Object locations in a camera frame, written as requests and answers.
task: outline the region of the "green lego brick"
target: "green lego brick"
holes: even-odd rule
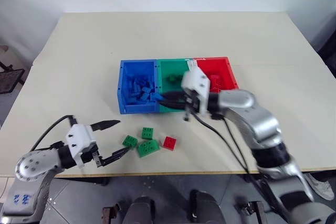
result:
[[[153,138],[153,132],[154,129],[153,128],[142,128],[142,135],[141,137],[143,139],[147,139],[147,140],[151,140]]]
[[[189,71],[187,61],[191,59],[159,59],[157,60],[157,75],[159,92],[182,91],[181,81],[186,71]],[[160,105],[160,112],[181,111]]]
[[[159,149],[160,149],[159,144],[154,139],[143,142],[142,144],[138,145],[137,148],[140,157],[147,156],[148,154],[156,152]]]
[[[127,136],[124,140],[124,142],[122,142],[122,144],[124,146],[132,146],[133,148],[136,147],[136,145],[138,144],[138,140],[133,137],[133,136]]]

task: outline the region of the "green 2x2 brick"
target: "green 2x2 brick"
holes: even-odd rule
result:
[[[127,136],[124,140],[124,142],[122,142],[122,144],[124,146],[132,146],[133,148],[136,147],[136,145],[138,144],[138,140],[133,137],[133,136]]]
[[[160,149],[159,144],[156,140],[152,139],[138,145],[138,152],[140,157],[147,156],[153,152],[156,152]]]
[[[154,129],[153,128],[142,128],[142,135],[141,137],[143,139],[147,139],[147,140],[151,140],[153,139],[153,131]]]

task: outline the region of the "metal bracket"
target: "metal bracket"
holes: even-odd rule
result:
[[[261,201],[249,201],[246,204],[236,206],[236,209],[244,216],[251,216],[256,213],[259,224],[268,224],[264,204]]]
[[[93,153],[92,153],[92,157],[93,157],[93,160],[95,161],[97,167],[100,167],[100,166],[101,166],[101,161],[100,161],[100,158],[99,158],[99,153],[98,153],[98,151],[93,152]]]
[[[118,203],[113,207],[103,207],[102,224],[111,224],[111,219],[115,219],[119,211],[121,211],[121,207]]]

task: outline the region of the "shoe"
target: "shoe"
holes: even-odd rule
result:
[[[304,176],[310,187],[315,191],[317,195],[326,200],[334,199],[335,195],[328,181],[327,182],[318,181],[309,173],[304,174]]]

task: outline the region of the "red 2x2 brick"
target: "red 2x2 brick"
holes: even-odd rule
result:
[[[173,151],[174,148],[175,148],[175,144],[176,144],[176,139],[175,138],[172,138],[170,136],[166,136],[166,139],[164,140],[164,143],[163,143],[163,147],[168,149],[168,150]]]

